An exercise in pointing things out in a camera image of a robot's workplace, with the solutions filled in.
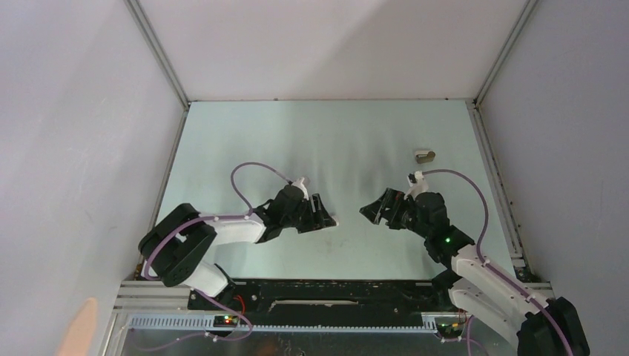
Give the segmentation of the small beige brown stapler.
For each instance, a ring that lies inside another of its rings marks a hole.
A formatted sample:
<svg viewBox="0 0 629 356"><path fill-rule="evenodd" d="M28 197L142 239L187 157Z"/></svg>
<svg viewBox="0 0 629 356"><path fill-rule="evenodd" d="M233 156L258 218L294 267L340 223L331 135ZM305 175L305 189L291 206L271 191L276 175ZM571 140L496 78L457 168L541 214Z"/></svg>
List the small beige brown stapler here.
<svg viewBox="0 0 629 356"><path fill-rule="evenodd" d="M414 152L415 161L419 165L433 162L436 157L436 153L432 150L418 150Z"/></svg>

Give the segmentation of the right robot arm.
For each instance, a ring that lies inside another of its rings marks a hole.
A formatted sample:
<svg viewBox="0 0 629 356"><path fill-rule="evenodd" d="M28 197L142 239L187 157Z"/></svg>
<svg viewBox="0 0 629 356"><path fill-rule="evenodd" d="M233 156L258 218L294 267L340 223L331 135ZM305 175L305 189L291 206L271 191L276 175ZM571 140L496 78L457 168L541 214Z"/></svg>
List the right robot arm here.
<svg viewBox="0 0 629 356"><path fill-rule="evenodd" d="M456 228L439 193L416 196L386 189L360 213L377 225L408 230L424 239L429 256L446 267L432 279L432 302L471 313L501 335L518 355L590 355L576 307L566 298L532 290L485 257Z"/></svg>

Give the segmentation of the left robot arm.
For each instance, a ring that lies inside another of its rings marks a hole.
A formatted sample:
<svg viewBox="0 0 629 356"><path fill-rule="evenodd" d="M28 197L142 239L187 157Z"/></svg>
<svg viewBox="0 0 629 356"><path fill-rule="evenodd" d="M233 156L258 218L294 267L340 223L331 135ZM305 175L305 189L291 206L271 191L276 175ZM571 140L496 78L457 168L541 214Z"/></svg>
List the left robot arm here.
<svg viewBox="0 0 629 356"><path fill-rule="evenodd" d="M292 182L243 215L203 216L192 204L182 203L139 241L138 250L145 258L146 278L166 287L187 286L215 308L225 309L233 303L234 283L216 263L205 261L210 247L266 243L286 229L304 234L337 225L319 194Z"/></svg>

